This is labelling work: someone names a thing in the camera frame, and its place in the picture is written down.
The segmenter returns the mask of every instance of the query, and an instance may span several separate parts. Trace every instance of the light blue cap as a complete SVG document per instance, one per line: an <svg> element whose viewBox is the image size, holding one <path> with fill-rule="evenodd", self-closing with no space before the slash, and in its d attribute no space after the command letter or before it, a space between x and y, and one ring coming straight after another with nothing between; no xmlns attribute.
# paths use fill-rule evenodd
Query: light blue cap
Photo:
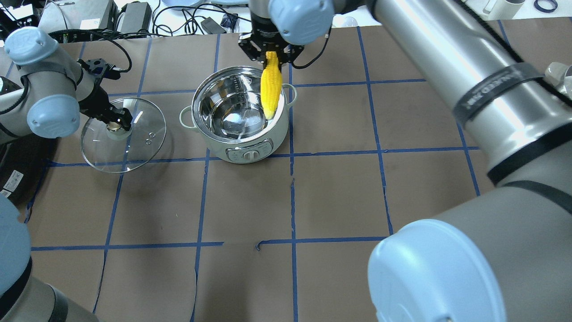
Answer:
<svg viewBox="0 0 572 322"><path fill-rule="evenodd" d="M443 221L416 221L384 239L371 254L368 282L381 322L506 322L484 255Z"/></svg>
<svg viewBox="0 0 572 322"><path fill-rule="evenodd" d="M58 42L38 27L24 27L11 33L4 50L16 65L42 61L58 49Z"/></svg>
<svg viewBox="0 0 572 322"><path fill-rule="evenodd" d="M30 260L30 233L18 216L16 207L0 195L0 296L22 276Z"/></svg>
<svg viewBox="0 0 572 322"><path fill-rule="evenodd" d="M80 105L69 95L46 96L32 105L26 120L32 132L38 136L63 138L80 127Z"/></svg>
<svg viewBox="0 0 572 322"><path fill-rule="evenodd" d="M332 0L270 0L270 19L292 45L307 45L332 25Z"/></svg>

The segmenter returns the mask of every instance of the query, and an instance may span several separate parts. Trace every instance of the sticker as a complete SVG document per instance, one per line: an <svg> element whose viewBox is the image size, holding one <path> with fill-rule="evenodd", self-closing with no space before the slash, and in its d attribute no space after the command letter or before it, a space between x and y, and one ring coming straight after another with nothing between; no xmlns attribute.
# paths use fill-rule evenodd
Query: sticker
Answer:
<svg viewBox="0 0 572 322"><path fill-rule="evenodd" d="M81 24L80 24L80 29L83 29L83 30L99 29L100 22L101 22L101 18L82 20Z"/></svg>
<svg viewBox="0 0 572 322"><path fill-rule="evenodd" d="M8 179L8 182L6 182L6 184L4 184L4 189L10 190L10 191L16 190L16 188L20 184L20 181L22 181L23 178L24 178L24 174L21 174L20 172L18 172L16 170L12 171L12 175L10 176L10 179Z"/></svg>

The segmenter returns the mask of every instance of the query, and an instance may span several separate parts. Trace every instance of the blue joint cap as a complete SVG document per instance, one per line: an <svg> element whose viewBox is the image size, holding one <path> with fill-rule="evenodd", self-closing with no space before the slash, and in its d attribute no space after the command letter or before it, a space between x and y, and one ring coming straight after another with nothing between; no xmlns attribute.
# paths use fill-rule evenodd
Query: blue joint cap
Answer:
<svg viewBox="0 0 572 322"><path fill-rule="evenodd" d="M48 139L65 137L80 127L80 105L69 95L46 96L32 105L26 120L38 136Z"/></svg>
<svg viewBox="0 0 572 322"><path fill-rule="evenodd" d="M307 45L332 25L332 0L270 0L270 19L292 45Z"/></svg>
<svg viewBox="0 0 572 322"><path fill-rule="evenodd" d="M59 45L42 29L24 27L11 33L4 44L4 50L16 65L34 64L53 54Z"/></svg>
<svg viewBox="0 0 572 322"><path fill-rule="evenodd" d="M0 195L0 296L20 278L30 260L30 233L18 209Z"/></svg>

